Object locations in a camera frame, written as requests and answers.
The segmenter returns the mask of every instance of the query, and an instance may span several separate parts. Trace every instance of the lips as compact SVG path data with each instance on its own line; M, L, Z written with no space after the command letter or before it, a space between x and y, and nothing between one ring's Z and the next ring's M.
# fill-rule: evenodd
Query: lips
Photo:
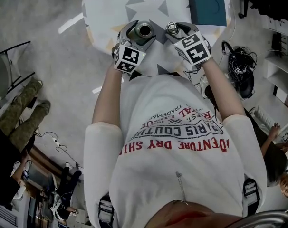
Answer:
M167 223L166 226L171 226L174 224L177 224L181 222L184 219L189 219L189 218L203 218L206 217L207 215L201 212L188 212L188 213L183 213L183 214L178 214L174 217L172 217Z

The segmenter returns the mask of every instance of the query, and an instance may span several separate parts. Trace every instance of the chair wheel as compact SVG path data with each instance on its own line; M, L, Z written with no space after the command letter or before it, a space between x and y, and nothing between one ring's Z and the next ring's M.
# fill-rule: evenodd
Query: chair wheel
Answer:
M239 13L238 16L240 19L244 19L244 15L242 13Z

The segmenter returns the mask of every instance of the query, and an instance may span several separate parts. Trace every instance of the camouflage pants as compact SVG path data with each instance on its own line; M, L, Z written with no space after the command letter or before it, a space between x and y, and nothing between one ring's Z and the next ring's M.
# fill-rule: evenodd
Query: camouflage pants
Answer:
M33 100L42 85L35 79L27 84L19 96L17 96L4 114L0 117L0 129L9 137L11 143L21 152L27 145L30 137L48 114L49 105L46 103L38 105L31 117L15 129L22 112Z

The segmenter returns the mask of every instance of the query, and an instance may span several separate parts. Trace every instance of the table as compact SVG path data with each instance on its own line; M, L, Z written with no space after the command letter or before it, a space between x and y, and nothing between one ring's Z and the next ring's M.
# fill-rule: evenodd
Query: table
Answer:
M229 25L230 0L224 1ZM191 70L191 65L178 56L165 37L165 27L169 22L191 22L188 0L83 0L82 12L93 47L107 54L111 54L118 32L126 24L134 20L152 23L157 37L137 69L141 74L154 76L166 71L182 74ZM225 27L198 25L198 29L213 46Z

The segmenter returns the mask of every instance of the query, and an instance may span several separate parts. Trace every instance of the gray floor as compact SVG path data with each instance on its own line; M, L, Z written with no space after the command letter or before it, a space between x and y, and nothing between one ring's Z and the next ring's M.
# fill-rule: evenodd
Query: gray floor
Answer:
M82 0L2 0L0 1L0 51L31 40L19 59L19 69L25 74L36 72L44 87L40 99L48 99L51 111L39 127L40 133L53 131L69 154L83 164L83 144L86 127L91 123L96 95L92 90L101 86L106 68L112 59L95 50L89 41L84 20L59 34L58 29L81 13ZM221 42L248 47L258 55L255 71L255 94L243 101L249 110L273 86L262 77L262 63L271 49L272 32L262 28L259 14L249 9L246 19L240 19L240 0L232 0L232 22L216 42L212 54L221 68L227 69L227 56L221 52ZM192 77L199 82L202 73ZM35 145L58 164L70 162L64 153L55 150L50 135L37 138Z

